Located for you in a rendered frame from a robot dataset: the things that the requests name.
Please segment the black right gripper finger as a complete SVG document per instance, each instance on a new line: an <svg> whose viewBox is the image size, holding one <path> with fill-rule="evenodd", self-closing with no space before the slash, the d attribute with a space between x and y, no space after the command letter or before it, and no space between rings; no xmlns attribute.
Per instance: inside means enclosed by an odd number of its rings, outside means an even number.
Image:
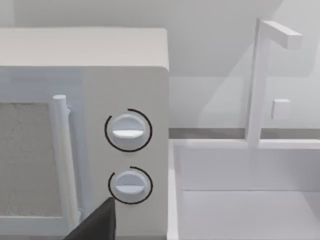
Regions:
<svg viewBox="0 0 320 240"><path fill-rule="evenodd" d="M108 197L64 240L116 240L116 202Z"/></svg>

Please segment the white microwave knob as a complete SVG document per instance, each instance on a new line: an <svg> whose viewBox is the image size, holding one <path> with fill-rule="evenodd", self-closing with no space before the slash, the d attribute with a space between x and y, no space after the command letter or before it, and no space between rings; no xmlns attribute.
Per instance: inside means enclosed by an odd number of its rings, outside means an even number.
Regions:
<svg viewBox="0 0 320 240"><path fill-rule="evenodd" d="M128 202L143 198L149 189L147 178L133 170L119 173L112 181L112 186L118 198Z"/></svg>
<svg viewBox="0 0 320 240"><path fill-rule="evenodd" d="M144 120L133 113L116 116L108 127L108 136L112 142L124 150L139 148L144 142L146 133Z"/></svg>

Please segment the microwave glass door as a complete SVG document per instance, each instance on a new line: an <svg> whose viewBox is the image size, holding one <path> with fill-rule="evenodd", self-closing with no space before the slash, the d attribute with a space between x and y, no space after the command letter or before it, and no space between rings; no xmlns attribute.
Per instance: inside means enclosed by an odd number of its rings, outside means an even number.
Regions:
<svg viewBox="0 0 320 240"><path fill-rule="evenodd" d="M82 81L72 69L0 68L0 234L48 226L69 229L57 166L53 96L65 95L80 222Z"/></svg>

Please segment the white sink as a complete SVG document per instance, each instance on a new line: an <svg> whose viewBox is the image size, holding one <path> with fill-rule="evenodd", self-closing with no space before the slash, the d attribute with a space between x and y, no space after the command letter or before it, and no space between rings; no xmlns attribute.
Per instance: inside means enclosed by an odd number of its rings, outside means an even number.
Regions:
<svg viewBox="0 0 320 240"><path fill-rule="evenodd" d="M320 140L171 139L168 240L320 240Z"/></svg>

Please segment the pale microwave oven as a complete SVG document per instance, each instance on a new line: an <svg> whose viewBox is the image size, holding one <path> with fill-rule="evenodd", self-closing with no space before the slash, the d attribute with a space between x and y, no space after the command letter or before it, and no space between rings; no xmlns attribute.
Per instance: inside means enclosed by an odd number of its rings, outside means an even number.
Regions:
<svg viewBox="0 0 320 240"><path fill-rule="evenodd" d="M165 240L169 140L167 31L126 27L0 28L0 68L66 69L80 74L83 117L83 159L77 167L83 209L80 223L113 197L115 240ZM111 140L108 133L111 121L122 114L134 114L144 120L146 134L139 148L122 149ZM118 198L113 180L126 171L146 177L149 187L143 198L133 201ZM0 234L0 240L64 240L74 229L22 228Z"/></svg>

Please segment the tall white tap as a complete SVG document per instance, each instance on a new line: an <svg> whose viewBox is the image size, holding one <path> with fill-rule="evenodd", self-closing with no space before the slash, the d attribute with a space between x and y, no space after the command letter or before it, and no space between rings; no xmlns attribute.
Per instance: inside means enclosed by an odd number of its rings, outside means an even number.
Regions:
<svg viewBox="0 0 320 240"><path fill-rule="evenodd" d="M245 140L250 149L257 148L261 139L271 42L275 42L286 50L300 50L303 34L274 20L256 19L245 127Z"/></svg>

